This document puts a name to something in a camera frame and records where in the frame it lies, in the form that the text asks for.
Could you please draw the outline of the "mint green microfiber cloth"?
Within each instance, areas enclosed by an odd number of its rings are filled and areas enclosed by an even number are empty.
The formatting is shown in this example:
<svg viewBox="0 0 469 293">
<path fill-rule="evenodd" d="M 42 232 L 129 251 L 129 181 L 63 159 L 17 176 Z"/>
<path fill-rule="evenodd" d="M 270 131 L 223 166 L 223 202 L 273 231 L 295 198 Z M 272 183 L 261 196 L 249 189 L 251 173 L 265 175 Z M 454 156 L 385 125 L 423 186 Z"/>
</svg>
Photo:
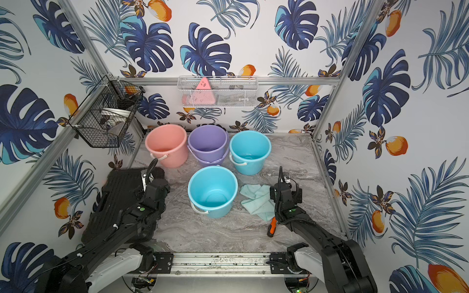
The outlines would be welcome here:
<svg viewBox="0 0 469 293">
<path fill-rule="evenodd" d="M 249 214 L 258 216 L 265 222 L 275 217 L 275 204 L 271 200 L 269 185 L 245 184 L 240 194 L 246 197 L 241 201 L 241 205 Z"/>
</svg>

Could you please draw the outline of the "pink plastic bucket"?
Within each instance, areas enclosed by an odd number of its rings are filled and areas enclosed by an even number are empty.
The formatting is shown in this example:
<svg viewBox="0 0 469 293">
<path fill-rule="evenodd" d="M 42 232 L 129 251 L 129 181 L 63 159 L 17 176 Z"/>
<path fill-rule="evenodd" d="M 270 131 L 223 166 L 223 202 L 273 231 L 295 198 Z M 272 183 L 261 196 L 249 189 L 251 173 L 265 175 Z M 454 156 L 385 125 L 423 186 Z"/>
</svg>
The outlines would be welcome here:
<svg viewBox="0 0 469 293">
<path fill-rule="evenodd" d="M 150 131 L 145 147 L 166 168 L 181 167 L 188 159 L 188 134 L 179 125 L 162 125 Z"/>
</svg>

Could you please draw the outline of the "teal bucket with white handle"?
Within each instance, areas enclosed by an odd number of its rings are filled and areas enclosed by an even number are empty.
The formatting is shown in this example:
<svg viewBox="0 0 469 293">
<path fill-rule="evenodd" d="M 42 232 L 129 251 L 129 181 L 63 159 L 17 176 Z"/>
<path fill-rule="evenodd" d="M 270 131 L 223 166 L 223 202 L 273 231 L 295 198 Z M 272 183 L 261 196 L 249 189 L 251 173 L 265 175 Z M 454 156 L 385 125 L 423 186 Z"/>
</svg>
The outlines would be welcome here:
<svg viewBox="0 0 469 293">
<path fill-rule="evenodd" d="M 272 151 L 269 138 L 256 131 L 235 134 L 229 144 L 229 158 L 242 175 L 252 176 L 261 172 Z"/>
</svg>

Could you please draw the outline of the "purple plastic bucket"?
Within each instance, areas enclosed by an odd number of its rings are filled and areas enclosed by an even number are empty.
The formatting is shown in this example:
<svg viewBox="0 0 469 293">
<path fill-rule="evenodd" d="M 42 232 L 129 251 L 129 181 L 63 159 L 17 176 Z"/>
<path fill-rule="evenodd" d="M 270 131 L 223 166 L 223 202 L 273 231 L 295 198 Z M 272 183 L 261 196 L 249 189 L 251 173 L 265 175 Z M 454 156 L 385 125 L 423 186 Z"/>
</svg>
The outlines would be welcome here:
<svg viewBox="0 0 469 293">
<path fill-rule="evenodd" d="M 203 167 L 220 166 L 228 156 L 229 136 L 216 125 L 203 125 L 188 137 L 188 148 Z"/>
</svg>

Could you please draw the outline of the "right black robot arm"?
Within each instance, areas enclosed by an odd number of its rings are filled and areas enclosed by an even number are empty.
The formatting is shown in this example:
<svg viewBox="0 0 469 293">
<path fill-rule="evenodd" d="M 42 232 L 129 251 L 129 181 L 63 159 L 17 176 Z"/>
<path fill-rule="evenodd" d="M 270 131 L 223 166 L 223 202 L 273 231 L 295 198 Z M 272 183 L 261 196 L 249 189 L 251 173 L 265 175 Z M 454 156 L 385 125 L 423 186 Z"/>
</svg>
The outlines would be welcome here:
<svg viewBox="0 0 469 293">
<path fill-rule="evenodd" d="M 321 227 L 302 208 L 302 190 L 280 179 L 271 187 L 279 225 L 298 234 L 321 257 L 323 283 L 330 293 L 376 293 L 377 285 L 360 245 L 343 240 Z"/>
</svg>

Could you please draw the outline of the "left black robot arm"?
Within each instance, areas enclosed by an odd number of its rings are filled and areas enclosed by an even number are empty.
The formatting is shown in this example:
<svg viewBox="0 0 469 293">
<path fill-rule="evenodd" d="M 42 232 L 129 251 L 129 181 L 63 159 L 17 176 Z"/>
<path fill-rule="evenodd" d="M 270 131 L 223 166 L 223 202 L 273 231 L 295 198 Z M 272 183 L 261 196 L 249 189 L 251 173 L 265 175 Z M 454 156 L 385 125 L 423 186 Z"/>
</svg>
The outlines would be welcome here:
<svg viewBox="0 0 469 293">
<path fill-rule="evenodd" d="M 129 272 L 150 272 L 156 260 L 154 250 L 148 246 L 132 244 L 121 255 L 112 257 L 111 254 L 156 224 L 164 212 L 169 192 L 165 179 L 154 179 L 147 184 L 142 201 L 122 211 L 111 227 L 84 247 L 46 262 L 37 278 L 35 292 L 98 293 Z"/>
</svg>

